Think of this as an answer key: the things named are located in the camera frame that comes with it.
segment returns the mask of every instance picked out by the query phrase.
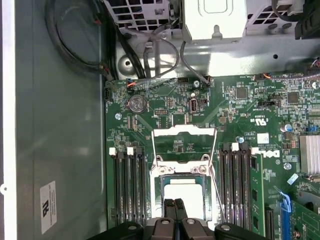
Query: heatsink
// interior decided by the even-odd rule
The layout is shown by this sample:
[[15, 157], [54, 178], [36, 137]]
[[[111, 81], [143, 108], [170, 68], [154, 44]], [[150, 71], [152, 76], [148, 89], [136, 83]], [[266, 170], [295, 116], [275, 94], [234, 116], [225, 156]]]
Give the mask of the heatsink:
[[320, 174], [320, 135], [300, 136], [301, 171]]

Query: ul logo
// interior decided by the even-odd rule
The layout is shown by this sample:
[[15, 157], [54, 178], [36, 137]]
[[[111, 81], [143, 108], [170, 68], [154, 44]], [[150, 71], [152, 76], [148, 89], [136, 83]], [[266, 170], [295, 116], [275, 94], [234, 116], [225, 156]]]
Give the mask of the ul logo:
[[47, 200], [47, 201], [42, 205], [42, 217], [43, 217], [43, 218], [47, 215], [47, 212], [49, 212], [49, 200]]

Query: sticker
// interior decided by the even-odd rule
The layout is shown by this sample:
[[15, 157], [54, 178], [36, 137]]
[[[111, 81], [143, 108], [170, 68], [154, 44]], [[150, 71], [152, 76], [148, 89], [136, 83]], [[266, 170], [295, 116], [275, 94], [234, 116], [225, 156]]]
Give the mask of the sticker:
[[290, 178], [289, 178], [289, 180], [288, 181], [286, 181], [288, 184], [290, 184], [290, 185], [292, 185], [292, 184], [294, 184], [294, 182], [298, 179], [298, 175], [296, 174], [296, 173], [294, 173]]
[[269, 144], [269, 133], [258, 133], [256, 139], [258, 144]]
[[40, 188], [41, 232], [44, 234], [57, 222], [56, 181]]

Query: motherboard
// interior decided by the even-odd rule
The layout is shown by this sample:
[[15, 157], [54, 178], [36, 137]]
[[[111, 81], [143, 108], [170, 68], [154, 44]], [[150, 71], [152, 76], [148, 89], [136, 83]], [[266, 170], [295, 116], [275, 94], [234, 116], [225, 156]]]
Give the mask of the motherboard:
[[200, 196], [188, 217], [320, 239], [320, 79], [290, 80], [301, 75], [108, 82], [108, 228], [162, 217], [182, 189]]

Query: label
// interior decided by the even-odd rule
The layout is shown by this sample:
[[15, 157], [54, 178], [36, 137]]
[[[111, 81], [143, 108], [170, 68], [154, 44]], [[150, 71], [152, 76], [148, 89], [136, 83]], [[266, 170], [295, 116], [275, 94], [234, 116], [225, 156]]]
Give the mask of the label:
[[269, 133], [258, 133], [256, 139], [258, 144], [269, 144]]
[[260, 154], [262, 154], [264, 158], [279, 158], [280, 157], [279, 150], [260, 151]]
[[289, 184], [289, 185], [292, 185], [292, 184], [294, 184], [294, 182], [298, 179], [298, 175], [296, 174], [296, 173], [294, 173], [290, 178], [289, 178], [289, 180], [287, 181], [287, 183]]
[[57, 222], [56, 181], [40, 188], [41, 232], [44, 234]]

